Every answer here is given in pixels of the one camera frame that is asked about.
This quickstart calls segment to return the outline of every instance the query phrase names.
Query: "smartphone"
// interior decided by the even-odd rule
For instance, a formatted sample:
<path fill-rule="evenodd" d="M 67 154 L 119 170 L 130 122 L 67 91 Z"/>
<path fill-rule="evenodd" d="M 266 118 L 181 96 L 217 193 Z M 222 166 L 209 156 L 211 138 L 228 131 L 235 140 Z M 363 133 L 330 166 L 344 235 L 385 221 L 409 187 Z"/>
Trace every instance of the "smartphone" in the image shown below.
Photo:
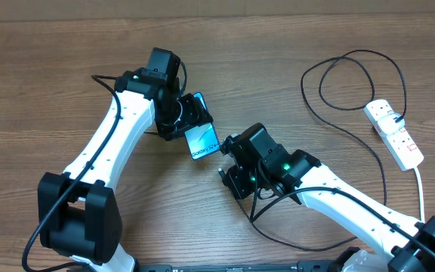
<path fill-rule="evenodd" d="M 201 93 L 195 93 L 194 97 L 201 100 L 205 109 L 207 106 Z M 193 159 L 201 159 L 219 150 L 219 139 L 212 123 L 192 128 L 185 132 L 187 145 Z"/>

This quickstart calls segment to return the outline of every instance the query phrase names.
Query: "electrical outlet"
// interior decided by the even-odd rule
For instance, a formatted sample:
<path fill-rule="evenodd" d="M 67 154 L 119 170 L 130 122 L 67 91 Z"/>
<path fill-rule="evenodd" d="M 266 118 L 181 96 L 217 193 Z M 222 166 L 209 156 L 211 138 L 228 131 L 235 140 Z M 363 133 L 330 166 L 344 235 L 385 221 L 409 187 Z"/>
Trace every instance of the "electrical outlet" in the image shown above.
<path fill-rule="evenodd" d="M 384 135 L 378 127 L 379 119 L 395 113 L 385 99 L 374 100 L 363 110 L 402 171 L 417 167 L 424 160 L 424 155 L 405 127 L 388 135 Z"/>

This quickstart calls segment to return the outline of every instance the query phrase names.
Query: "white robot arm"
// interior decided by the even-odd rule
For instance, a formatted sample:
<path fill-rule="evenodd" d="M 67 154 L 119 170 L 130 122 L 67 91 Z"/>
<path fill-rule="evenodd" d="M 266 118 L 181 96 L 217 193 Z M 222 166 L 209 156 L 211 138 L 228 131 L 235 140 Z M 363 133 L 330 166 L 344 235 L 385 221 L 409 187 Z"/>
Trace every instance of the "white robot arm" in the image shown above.
<path fill-rule="evenodd" d="M 256 199 L 258 189 L 280 196 L 256 215 L 251 211 L 251 223 L 278 201 L 290 197 L 327 215 L 370 246 L 378 255 L 375 268 L 435 271 L 435 217 L 423 224 L 376 202 L 343 182 L 309 153 L 296 150 L 289 154 L 260 123 L 227 137 L 220 150 L 236 163 L 227 173 L 219 169 L 223 184 L 236 200 L 252 193 Z M 356 271 L 361 269 L 370 271 L 367 265 Z"/>
<path fill-rule="evenodd" d="M 196 126 L 213 122 L 200 99 L 182 95 L 177 71 L 184 64 L 171 51 L 154 48 L 147 68 L 127 71 L 123 76 L 92 76 L 113 94 L 113 102 L 100 127 L 80 155 L 63 174 L 46 173 L 38 187 L 40 225 L 33 233 L 22 258 L 26 271 L 29 250 L 40 235 L 44 247 L 88 264 L 95 271 L 138 270 L 138 263 L 120 245 L 122 219 L 114 192 L 120 174 L 138 139 L 153 123 L 167 141 L 183 137 Z M 100 79 L 115 79 L 115 90 Z M 85 210 L 68 205 L 84 201 Z"/>

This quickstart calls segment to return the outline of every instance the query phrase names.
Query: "wood grain surface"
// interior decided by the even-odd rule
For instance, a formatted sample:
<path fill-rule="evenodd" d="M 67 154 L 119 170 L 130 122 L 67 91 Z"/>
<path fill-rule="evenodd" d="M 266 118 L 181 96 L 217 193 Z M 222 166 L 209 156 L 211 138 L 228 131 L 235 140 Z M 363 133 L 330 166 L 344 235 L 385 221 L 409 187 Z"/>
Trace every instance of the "wood grain surface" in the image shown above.
<path fill-rule="evenodd" d="M 187 90 L 204 94 L 221 140 L 262 122 L 288 151 L 312 153 L 377 201 L 383 191 L 374 157 L 313 118 L 298 88 L 307 68 L 353 49 L 392 57 L 408 86 L 407 129 L 425 155 L 419 168 L 426 216 L 435 215 L 435 14 L 0 23 L 0 271 L 22 270 L 21 253 L 38 223 L 39 179 L 74 160 L 110 105 L 110 94 L 90 75 L 119 76 L 145 66 L 153 47 L 172 50 L 186 62 Z M 393 66 L 370 54 L 355 57 L 369 70 L 375 97 L 401 111 L 403 91 Z M 319 99 L 324 69 L 305 79 L 310 103 L 376 150 L 384 163 L 388 205 L 418 217 L 414 173 L 400 171 L 363 111 L 333 110 Z M 329 73 L 323 91 L 342 107 L 362 105 L 371 95 L 363 72 L 345 62 Z M 354 241 L 327 252 L 301 252 L 259 236 L 219 178 L 217 169 L 232 164 L 220 154 L 195 162 L 184 139 L 144 135 L 116 194 L 126 250 L 142 264 L 192 265 L 289 263 L 336 258 L 347 246 L 367 249 Z M 308 247 L 350 237 L 291 200 L 271 209 L 257 226 Z M 30 255 L 36 268 L 65 260 L 39 242 Z"/>
<path fill-rule="evenodd" d="M 0 22 L 435 12 L 435 0 L 0 0 Z"/>

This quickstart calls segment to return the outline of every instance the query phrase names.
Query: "black wire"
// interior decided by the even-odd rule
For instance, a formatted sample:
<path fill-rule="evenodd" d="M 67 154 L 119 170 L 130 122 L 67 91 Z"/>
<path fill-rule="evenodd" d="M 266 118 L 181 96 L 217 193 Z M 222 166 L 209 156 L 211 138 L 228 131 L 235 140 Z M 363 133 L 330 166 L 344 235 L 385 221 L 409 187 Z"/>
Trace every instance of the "black wire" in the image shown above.
<path fill-rule="evenodd" d="M 295 195 L 297 193 L 304 193 L 304 192 L 310 192 L 310 191 L 328 191 L 328 192 L 332 192 L 333 194 L 336 193 L 336 194 L 339 194 L 339 195 L 347 197 L 348 199 L 350 199 L 350 200 L 354 201 L 355 203 L 359 204 L 360 206 L 362 206 L 368 212 L 372 213 L 380 221 L 382 221 L 383 223 L 388 225 L 390 228 L 392 228 L 396 232 L 400 233 L 402 236 L 404 236 L 405 238 L 410 240 L 413 244 L 415 244 L 420 250 L 426 252 L 427 254 L 429 254 L 430 256 L 432 256 L 435 259 L 435 253 L 432 250 L 430 250 L 428 247 L 426 247 L 423 243 L 419 242 L 416 238 L 414 238 L 413 236 L 409 235 L 407 232 L 402 230 L 399 226 L 397 226 L 397 224 L 392 223 L 391 221 L 386 219 L 383 215 L 381 215 L 378 212 L 376 212 L 370 206 L 368 206 L 367 204 L 362 202 L 362 200 L 357 199 L 355 196 L 353 196 L 353 195 L 351 195 L 351 194 L 349 194 L 347 192 L 344 192 L 342 190 L 339 190 L 338 188 L 308 187 L 308 188 L 297 189 L 297 190 L 295 190 L 295 191 L 293 191 L 291 193 L 287 193 L 284 196 L 281 196 L 281 197 L 275 199 L 274 201 L 272 201 L 271 203 L 266 205 L 264 208 L 262 208 L 262 210 L 259 211 L 259 213 L 256 214 L 255 220 L 258 219 L 265 211 L 267 211 L 268 209 L 273 207 L 278 202 L 280 202 L 280 201 L 282 201 L 282 200 L 284 200 L 284 199 L 286 199 L 286 198 L 288 198 L 288 197 L 290 197 L 292 195 Z"/>
<path fill-rule="evenodd" d="M 256 197 L 257 197 L 257 195 L 259 194 L 259 191 L 258 191 L 258 182 L 263 178 L 264 181 L 265 181 L 267 184 L 270 184 L 270 181 L 268 180 L 268 178 L 266 177 L 266 175 L 263 173 L 263 169 L 261 168 L 261 163 L 262 163 L 262 161 L 261 161 L 261 159 L 260 159 L 259 162 L 258 162 L 258 165 L 257 165 L 259 175 L 256 177 L 256 181 L 257 181 L 257 182 L 256 182 L 256 185 L 255 185 L 255 197 L 254 197 L 254 199 L 253 199 L 253 206 L 252 206 L 252 209 L 251 209 L 251 216 L 248 216 L 248 213 L 244 210 L 244 208 L 242 207 L 241 203 L 240 203 L 238 200 L 236 200 L 236 201 L 238 202 L 238 205 L 239 205 L 239 207 L 241 208 L 242 212 L 245 214 L 246 218 L 248 219 L 249 224 L 251 224 L 251 226 L 252 226 L 252 227 L 253 227 L 253 228 L 254 228 L 254 229 L 255 229 L 259 234 L 261 234 L 262 236 L 264 236 L 265 238 L 267 238 L 267 239 L 269 239 L 269 240 L 271 240 L 271 241 L 273 241 L 273 242 L 280 243 L 280 244 L 282 244 L 282 245 L 284 245 L 284 246 L 289 246 L 289 247 L 292 247 L 292 248 L 294 248 L 294 249 L 300 249 L 300 250 L 308 251 L 308 252 L 322 252 L 322 251 L 326 251 L 326 250 L 329 250 L 329 249 L 334 249 L 334 248 L 336 248 L 336 247 L 338 247 L 338 246 L 341 246 L 341 245 L 343 245 L 343 244 L 345 244 L 345 243 L 348 243 L 348 242 L 353 241 L 353 240 L 356 239 L 356 237 L 354 236 L 354 237 L 352 237 L 352 238 L 349 238 L 349 239 L 343 240 L 343 241 L 341 241 L 341 242 L 339 242 L 339 243 L 336 243 L 336 244 L 334 244 L 334 245 L 331 245 L 331 246 L 327 246 L 327 247 L 320 248 L 320 249 L 310 249 L 310 248 L 307 248 L 307 247 L 296 246 L 296 245 L 293 245 L 293 244 L 291 244 L 291 243 L 286 243 L 286 242 L 283 242 L 283 241 L 280 241 L 280 240 L 274 239 L 274 238 L 272 238 L 272 237 L 266 235 L 265 233 L 263 233 L 263 232 L 262 232 L 258 227 L 256 227 L 256 225 L 255 225 L 255 221 L 256 221 L 256 219 L 258 219 L 258 217 L 261 216 L 261 215 L 262 215 L 266 210 L 263 211 L 263 209 L 262 209 L 262 210 L 259 211 L 259 213 L 257 213 L 257 216 L 254 215 L 254 210 L 255 210 L 255 206 L 256 206 Z"/>
<path fill-rule="evenodd" d="M 182 94 L 186 91 L 187 71 L 186 71 L 186 65 L 184 64 L 183 61 L 180 62 L 180 65 L 182 66 L 182 70 L 184 71 L 184 84 L 182 84 L 182 88 L 180 89 L 180 95 L 179 95 L 182 96 Z"/>
<path fill-rule="evenodd" d="M 146 132 L 145 131 L 144 134 L 159 136 L 159 133 L 157 133 L 157 132 Z"/>
<path fill-rule="evenodd" d="M 400 76 L 400 80 L 401 80 L 401 82 L 402 82 L 403 90 L 404 90 L 404 112 L 402 113 L 402 115 L 401 115 L 399 118 L 396 119 L 396 122 L 400 122 L 400 120 L 404 119 L 404 116 L 406 115 L 406 111 L 407 111 L 407 90 L 406 90 L 406 81 L 404 80 L 404 75 L 402 74 L 402 71 L 400 70 L 400 68 L 399 68 L 399 66 L 397 65 L 397 63 L 396 63 L 395 61 L 393 61 L 391 58 L 389 58 L 388 56 L 386 56 L 386 55 L 384 55 L 384 54 L 382 54 L 382 53 L 379 53 L 379 52 L 377 52 L 377 51 L 366 50 L 366 49 L 357 49 L 357 50 L 350 51 L 350 52 L 348 52 L 348 53 L 342 55 L 341 57 L 338 57 L 338 58 L 337 58 L 337 59 L 332 63 L 332 65 L 330 65 L 329 68 L 327 68 L 327 70 L 325 71 L 325 73 L 324 73 L 323 76 L 322 76 L 322 79 L 320 80 L 320 85 L 319 85 L 318 93 L 319 93 L 320 97 L 322 98 L 323 102 L 325 102 L 327 105 L 329 105 L 330 107 L 332 107 L 332 108 L 334 108 L 334 109 L 337 109 L 337 110 L 358 110 L 358 109 L 362 109 L 362 108 L 364 108 L 364 107 L 366 106 L 366 104 L 365 104 L 365 105 L 363 105 L 363 106 L 361 106 L 361 107 L 356 107 L 356 108 L 351 108 L 351 109 L 341 108 L 341 107 L 336 107 L 336 106 L 330 104 L 330 103 L 329 103 L 329 102 L 328 102 L 328 101 L 327 101 L 327 100 L 322 96 L 322 83 L 323 83 L 323 80 L 325 79 L 326 75 L 329 73 L 329 71 L 330 71 L 333 67 L 335 67 L 335 65 L 336 65 L 336 63 L 337 63 L 338 61 L 340 61 L 340 60 L 342 60 L 342 59 L 347 59 L 347 58 L 346 58 L 347 55 L 352 54 L 352 53 L 355 53 L 355 52 L 368 52 L 368 53 L 372 53 L 372 54 L 377 54 L 377 55 L 379 55 L 379 56 L 381 56 L 381 57 L 384 57 L 384 58 L 386 58 L 387 60 L 389 60 L 389 61 L 390 61 L 390 62 L 391 62 L 395 67 L 396 67 L 397 72 L 399 73 L 399 76 Z M 366 69 L 365 69 L 365 68 L 364 68 L 364 67 L 363 67 L 363 66 L 362 66 L 358 61 L 355 61 L 355 62 L 356 62 L 357 64 L 359 64 L 360 67 L 362 67 L 362 69 L 364 70 L 364 72 L 367 74 L 367 77 L 369 77 L 369 81 L 370 81 L 370 83 L 371 83 L 371 85 L 372 85 L 372 100 L 373 100 L 373 97 L 374 97 L 374 87 L 373 87 L 372 79 L 370 78 L 370 75 L 367 73 Z"/>
<path fill-rule="evenodd" d="M 258 199 L 260 199 L 260 200 L 266 200 L 266 199 L 270 199 L 270 198 L 273 198 L 273 197 L 276 196 L 275 193 L 273 193 L 273 194 L 270 195 L 270 196 L 262 197 L 262 196 L 261 196 L 261 190 L 262 190 L 262 189 L 263 189 L 263 188 L 260 188 L 260 189 L 258 190 Z"/>
<path fill-rule="evenodd" d="M 360 107 L 354 107 L 354 108 L 342 108 L 342 107 L 337 107 L 337 106 L 332 105 L 331 103 L 329 103 L 329 102 L 328 102 L 328 101 L 323 97 L 323 95 L 322 95 L 322 84 L 323 84 L 323 80 L 325 79 L 326 75 L 328 74 L 328 72 L 329 72 L 333 67 L 335 67 L 335 65 L 336 65 L 336 63 L 337 63 L 338 61 L 345 59 L 345 60 L 353 61 L 354 63 L 356 63 L 357 65 L 359 65 L 360 68 L 362 68 L 363 72 L 366 74 L 366 76 L 367 76 L 367 78 L 368 78 L 368 80 L 369 80 L 369 82 L 370 82 L 370 86 L 371 86 L 371 88 L 372 88 L 372 96 L 371 96 L 371 98 L 370 98 L 370 102 L 373 101 L 373 100 L 374 100 L 374 97 L 375 97 L 375 86 L 374 86 L 374 82 L 372 81 L 372 78 L 371 78 L 369 72 L 367 71 L 367 69 L 366 69 L 366 68 L 365 68 L 365 67 L 364 67 L 364 66 L 363 66 L 363 65 L 362 65 L 358 60 L 354 60 L 354 59 L 351 58 L 351 57 L 347 57 L 347 55 L 352 54 L 352 53 L 355 53 L 355 52 L 369 52 L 369 53 L 373 53 L 373 54 L 380 55 L 380 56 L 385 57 L 386 59 L 388 59 L 388 60 L 389 60 L 389 61 L 390 61 L 390 62 L 391 62 L 395 67 L 396 67 L 397 71 L 399 72 L 400 79 L 401 79 L 402 84 L 403 84 L 403 90 L 404 90 L 404 112 L 403 112 L 403 114 L 401 115 L 401 117 L 399 117 L 397 120 L 403 119 L 404 115 L 406 114 L 406 109 L 407 109 L 407 92 L 406 92 L 406 84 L 405 84 L 405 81 L 404 81 L 404 78 L 403 78 L 403 74 L 402 74 L 402 72 L 400 71 L 400 68 L 397 66 L 397 64 L 396 64 L 392 59 L 390 59 L 388 56 L 386 56 L 386 55 L 384 55 L 384 54 L 382 54 L 382 53 L 378 53 L 378 52 L 376 52 L 376 51 L 361 50 L 361 49 L 359 49 L 359 50 L 354 50 L 354 51 L 350 51 L 350 52 L 348 52 L 348 53 L 342 55 L 341 57 L 333 57 L 333 58 L 330 58 L 330 59 L 328 59 L 328 60 L 324 60 L 324 61 L 322 61 L 322 62 L 316 64 L 315 66 L 309 68 L 309 69 L 308 69 L 308 70 L 303 74 L 303 76 L 301 77 L 301 93 L 302 93 L 302 95 L 303 95 L 303 99 L 304 99 L 305 104 L 307 105 L 308 109 L 310 109 L 310 111 L 312 112 L 312 114 L 313 114 L 314 116 L 316 116 L 318 119 L 320 119 L 320 120 L 321 120 L 322 122 L 324 122 L 325 124 L 330 125 L 330 126 L 336 128 L 336 129 L 340 130 L 340 131 L 343 131 L 343 132 L 347 133 L 348 135 L 352 136 L 353 138 L 355 138 L 356 140 L 358 140 L 358 141 L 359 141 L 359 142 L 360 142 L 364 147 L 366 147 L 366 148 L 370 151 L 370 153 L 372 153 L 372 155 L 377 159 L 377 162 L 378 162 L 379 168 L 380 168 L 380 170 L 381 170 L 381 175 L 382 175 L 382 184 L 383 184 L 383 186 L 384 186 L 384 205 L 386 206 L 386 205 L 387 205 L 387 182 L 386 182 L 386 180 L 385 180 L 384 166 L 382 165 L 382 161 L 380 160 L 378 154 L 377 154 L 377 153 L 376 153 L 376 152 L 375 152 L 375 151 L 374 151 L 374 150 L 373 150 L 373 149 L 372 149 L 368 144 L 366 144 L 364 141 L 362 141 L 360 138 L 358 138 L 357 136 L 355 136 L 355 135 L 352 134 L 351 132 L 349 132 L 349 131 L 347 131 L 347 130 L 345 130 L 345 129 L 343 129 L 343 128 L 340 128 L 340 127 L 338 127 L 338 126 L 336 126 L 336 125 L 334 125 L 334 124 L 332 124 L 332 123 L 330 123 L 330 122 L 327 122 L 327 121 L 325 121 L 323 118 L 321 118 L 321 117 L 320 117 L 320 116 L 319 116 L 319 115 L 318 115 L 318 114 L 317 114 L 317 113 L 312 109 L 312 107 L 311 107 L 311 105 L 308 103 L 307 97 L 306 97 L 306 95 L 305 95 L 305 93 L 304 93 L 303 81 L 304 81 L 304 77 L 306 76 L 306 74 L 309 73 L 311 70 L 317 68 L 318 66 L 320 66 L 320 65 L 322 65 L 322 64 L 324 64 L 324 63 L 328 63 L 328 62 L 334 60 L 334 62 L 332 63 L 332 65 L 329 66 L 329 68 L 328 68 L 328 69 L 325 71 L 325 73 L 323 74 L 322 79 L 320 80 L 320 84 L 319 84 L 319 96 L 322 98 L 322 100 L 323 100 L 323 102 L 324 102 L 325 104 L 329 105 L 330 107 L 332 107 L 332 108 L 334 108 L 334 109 L 336 109 L 336 110 L 360 110 L 360 109 L 363 109 L 367 104 L 364 104 L 363 106 L 360 106 Z M 268 181 L 266 175 L 263 173 L 263 169 L 261 168 L 261 161 L 258 163 L 258 171 L 259 171 L 259 173 L 260 173 L 260 176 L 261 176 L 261 177 L 262 177 L 262 178 L 263 178 L 267 183 L 270 183 L 270 182 Z M 262 197 L 261 197 L 261 191 L 255 191 L 255 195 L 256 195 L 256 194 L 258 195 L 258 198 L 259 198 L 259 199 L 262 199 Z M 268 238 L 269 240 L 272 240 L 272 241 L 277 242 L 277 243 L 281 243 L 281 244 L 286 245 L 286 246 L 291 246 L 291 247 L 293 247 L 293 248 L 301 249 L 301 250 L 304 250 L 304 251 L 324 251 L 324 250 L 328 250 L 328 249 L 333 249 L 334 247 L 341 246 L 341 245 L 343 245 L 343 244 L 345 244 L 345 243 L 348 243 L 348 242 L 350 242 L 350 241 L 356 239 L 356 236 L 354 236 L 354 237 L 352 237 L 352 238 L 349 238 L 349 239 L 347 239 L 347 240 L 344 240 L 344 241 L 342 241 L 342 242 L 339 242 L 339 243 L 337 243 L 337 244 L 335 244 L 335 245 L 332 245 L 332 246 L 329 246 L 329 247 L 326 247 L 326 248 L 322 248 L 322 249 L 308 249 L 308 248 L 304 248 L 304 247 L 300 247 L 300 246 L 295 246 L 295 245 L 292 245 L 292 244 L 289 244 L 289 243 L 285 243 L 285 242 L 282 242 L 282 241 L 279 241 L 279 240 L 276 240 L 276 239 L 274 239 L 274 238 L 271 238 L 271 237 L 267 236 L 266 234 L 264 234 L 263 232 L 261 232 L 261 231 L 260 231 L 260 230 L 259 230 L 259 229 L 254 225 L 254 224 L 253 224 L 253 222 L 256 221 L 256 219 L 258 219 L 258 217 L 261 216 L 261 215 L 263 214 L 263 212 L 265 212 L 265 211 L 266 211 L 266 210 L 261 210 L 261 211 L 259 211 L 259 213 L 258 213 L 256 216 L 251 216 L 251 217 L 249 218 L 251 225 L 253 226 L 253 228 L 254 228 L 254 229 L 255 229 L 259 234 L 265 236 L 265 237 Z"/>
<path fill-rule="evenodd" d="M 90 160 L 87 161 L 87 163 L 85 164 L 85 167 L 80 172 L 80 174 L 75 178 L 73 183 L 71 183 L 71 185 L 68 186 L 68 188 L 61 194 L 60 198 L 53 204 L 53 206 L 50 208 L 48 213 L 43 217 L 43 219 L 39 223 L 38 227 L 33 232 L 33 235 L 29 238 L 28 243 L 26 244 L 26 247 L 25 247 L 25 249 L 23 251 L 23 257 L 21 258 L 21 266 L 24 268 L 24 270 L 26 272 L 52 272 L 52 271 L 56 271 L 56 270 L 59 270 L 59 269 L 66 268 L 66 267 L 72 267 L 72 266 L 83 266 L 84 267 L 84 266 L 88 265 L 88 264 L 86 264 L 84 262 L 72 261 L 72 262 L 68 262 L 68 263 L 65 263 L 65 264 L 60 264 L 60 265 L 57 265 L 57 266 L 54 266 L 54 267 L 45 268 L 45 269 L 42 269 L 42 270 L 34 270 L 31 267 L 29 267 L 29 265 L 28 265 L 28 255 L 29 255 L 29 251 L 30 251 L 33 243 L 35 242 L 36 238 L 38 237 L 38 235 L 42 231 L 42 228 L 47 224 L 48 219 L 50 218 L 50 216 L 61 206 L 61 204 L 63 202 L 66 201 L 68 196 L 73 191 L 73 188 L 80 182 L 80 180 L 83 178 L 83 176 L 92 167 L 92 165 L 95 162 L 95 160 L 97 160 L 98 155 L 100 155 L 100 153 L 102 152 L 102 150 L 104 149 L 104 147 L 106 146 L 106 144 L 108 143 L 110 138 L 112 137 L 113 132 L 116 130 L 117 125 L 119 124 L 120 113 L 121 113 L 120 99 L 117 96 L 117 94 L 115 93 L 115 91 L 110 86 L 108 86 L 108 84 L 106 84 L 105 82 L 100 80 L 100 79 L 117 79 L 117 78 L 113 77 L 113 76 L 98 76 L 98 75 L 92 75 L 91 78 L 94 81 L 100 83 L 107 90 L 109 90 L 110 93 L 115 98 L 116 106 L 117 106 L 117 114 L 116 114 L 116 117 L 115 117 L 115 121 L 113 122 L 112 128 L 109 130 L 109 133 L 106 135 L 106 137 L 103 140 L 102 144 L 98 147 L 97 151 L 95 151 L 95 154 L 90 158 Z"/>
<path fill-rule="evenodd" d="M 307 105 L 307 107 L 308 107 L 308 109 L 310 110 L 310 112 L 316 117 L 316 118 L 318 118 L 320 121 L 322 121 L 322 122 L 324 122 L 325 124 L 327 124 L 327 125 L 330 125 L 331 127 L 333 127 L 333 128 L 336 128 L 336 129 L 338 129 L 339 131 L 342 131 L 342 132 L 345 132 L 345 133 L 347 133 L 348 135 L 350 135 L 350 136 L 352 136 L 355 140 L 357 140 L 357 141 L 359 141 L 364 147 L 366 147 L 369 151 L 370 151 L 370 153 L 375 157 L 375 159 L 377 160 L 377 163 L 378 163 L 378 167 L 380 168 L 380 170 L 381 170 L 381 175 L 382 175 L 382 184 L 383 184 L 383 186 L 384 186 L 384 206 L 386 206 L 387 205 L 387 182 L 385 181 L 385 173 L 384 173 L 384 166 L 382 165 L 382 161 L 381 161 L 381 159 L 378 157 L 378 154 L 368 145 L 368 144 L 366 144 L 364 141 L 362 141 L 362 139 L 360 139 L 360 138 L 358 138 L 357 136 L 355 136 L 354 134 L 352 134 L 351 132 L 349 132 L 348 130 L 346 130 L 346 129 L 343 129 L 343 128 L 341 128 L 341 127 L 339 127 L 339 126 L 337 126 L 337 125 L 334 125 L 334 124 L 332 124 L 332 123 L 330 123 L 330 122 L 328 122 L 328 121 L 326 121 L 326 120 L 324 120 L 322 117 L 320 117 L 313 109 L 312 109 L 312 107 L 311 107 L 311 105 L 308 103 L 308 100 L 307 100 L 307 96 L 305 95 L 305 90 L 304 90 L 304 87 L 303 87 L 303 80 L 304 80 L 304 77 L 306 76 L 306 74 L 307 73 L 309 73 L 311 70 L 313 70 L 313 69 L 315 69 L 315 68 L 317 68 L 318 66 L 320 66 L 320 65 L 322 65 L 322 64 L 324 64 L 324 63 L 328 63 L 328 62 L 330 62 L 330 61 L 333 61 L 333 60 L 335 60 L 335 62 L 334 62 L 334 64 L 332 64 L 328 69 L 327 69 L 327 72 L 335 65 L 335 63 L 336 63 L 336 61 L 337 60 L 342 60 L 342 59 L 345 59 L 345 60 L 351 60 L 351 61 L 353 61 L 354 63 L 357 63 L 359 66 L 360 66 L 360 68 L 362 68 L 362 70 L 363 70 L 363 72 L 365 72 L 365 74 L 367 75 L 367 78 L 369 78 L 369 81 L 370 81 L 370 86 L 372 87 L 372 97 L 371 97 L 371 99 L 370 99 L 370 101 L 373 101 L 374 100 L 374 96 L 375 96 L 375 88 L 374 88 L 374 83 L 373 83 L 373 81 L 372 81 L 372 78 L 370 77 L 370 75 L 369 75 L 369 72 L 367 72 L 367 69 L 358 61 L 358 60 L 354 60 L 353 58 L 350 58 L 350 57 L 345 57 L 345 55 L 344 56 L 341 56 L 341 57 L 332 57 L 332 58 L 329 58 L 328 60 L 324 60 L 324 61 L 322 61 L 322 62 L 320 62 L 320 63 L 318 63 L 318 64 L 315 64 L 314 66 L 312 66 L 311 68 L 309 68 L 307 71 L 305 71 L 305 73 L 303 73 L 303 75 L 301 76 L 301 82 L 300 82 L 300 85 L 301 85 L 301 94 L 303 95 L 303 100 L 304 100 L 304 102 L 305 102 L 305 104 Z M 338 110 L 343 110 L 342 108 L 338 108 L 338 107 L 335 107 L 335 106 L 333 106 L 333 105 L 331 105 L 331 104 L 329 104 L 328 102 L 326 102 L 326 100 L 322 97 L 322 99 L 323 99 L 323 101 L 325 102 L 325 103 L 327 103 L 329 106 L 331 106 L 331 107 L 334 107 L 335 109 L 338 109 Z M 352 109 L 344 109 L 344 110 L 358 110 L 358 109 L 362 109 L 363 107 L 365 107 L 366 106 L 366 104 L 365 105 L 363 105 L 363 106 L 361 106 L 361 107 L 357 107 L 357 108 L 352 108 Z"/>

